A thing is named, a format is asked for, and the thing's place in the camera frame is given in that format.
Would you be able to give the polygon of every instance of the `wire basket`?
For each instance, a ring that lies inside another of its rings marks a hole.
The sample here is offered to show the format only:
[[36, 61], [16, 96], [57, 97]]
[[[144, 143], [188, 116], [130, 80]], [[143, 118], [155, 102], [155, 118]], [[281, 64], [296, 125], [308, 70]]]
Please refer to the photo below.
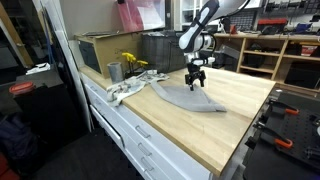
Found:
[[182, 32], [162, 31], [142, 35], [142, 59], [148, 69], [169, 73], [186, 67], [183, 51], [179, 48]]

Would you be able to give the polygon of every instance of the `white cabinet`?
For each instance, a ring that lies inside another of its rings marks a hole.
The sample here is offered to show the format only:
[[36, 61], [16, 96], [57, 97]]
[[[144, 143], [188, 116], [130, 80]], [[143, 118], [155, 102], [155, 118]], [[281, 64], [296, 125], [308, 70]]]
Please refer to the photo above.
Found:
[[82, 74], [92, 114], [145, 179], [209, 180], [210, 171], [124, 105], [110, 107], [106, 91]]

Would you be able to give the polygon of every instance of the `wooden countertop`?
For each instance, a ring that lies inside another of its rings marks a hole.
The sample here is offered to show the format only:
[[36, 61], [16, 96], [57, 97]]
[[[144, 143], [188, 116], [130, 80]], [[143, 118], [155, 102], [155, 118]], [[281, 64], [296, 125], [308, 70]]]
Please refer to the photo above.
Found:
[[[151, 86], [123, 100], [123, 104], [157, 129], [196, 161], [220, 176], [251, 126], [275, 82], [224, 70], [202, 68], [203, 90], [228, 112], [190, 112], [161, 99]], [[110, 85], [90, 69], [80, 70], [103, 88]], [[169, 73], [161, 85], [184, 86], [187, 70]]]

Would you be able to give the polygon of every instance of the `gray cloth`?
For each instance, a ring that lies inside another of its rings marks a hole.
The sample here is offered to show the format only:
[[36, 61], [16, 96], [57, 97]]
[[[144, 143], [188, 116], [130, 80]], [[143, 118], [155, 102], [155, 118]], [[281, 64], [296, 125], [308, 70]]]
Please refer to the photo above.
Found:
[[164, 100], [196, 112], [227, 111], [225, 107], [210, 99], [201, 88], [194, 85], [194, 91], [188, 86], [160, 86], [157, 82], [151, 83], [152, 88]]

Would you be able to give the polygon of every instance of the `white cloth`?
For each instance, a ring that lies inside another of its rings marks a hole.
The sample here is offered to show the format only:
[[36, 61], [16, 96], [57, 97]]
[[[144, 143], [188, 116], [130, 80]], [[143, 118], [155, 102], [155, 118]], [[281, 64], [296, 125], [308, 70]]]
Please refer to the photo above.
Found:
[[157, 74], [156, 70], [144, 72], [137, 77], [133, 76], [107, 88], [107, 103], [113, 107], [119, 106], [124, 98], [139, 92], [146, 84], [168, 78], [169, 76], [165, 74]]
[[34, 74], [34, 73], [38, 73], [38, 72], [42, 72], [42, 71], [48, 71], [48, 70], [50, 70], [49, 63], [37, 64], [35, 68], [28, 70], [26, 75]]

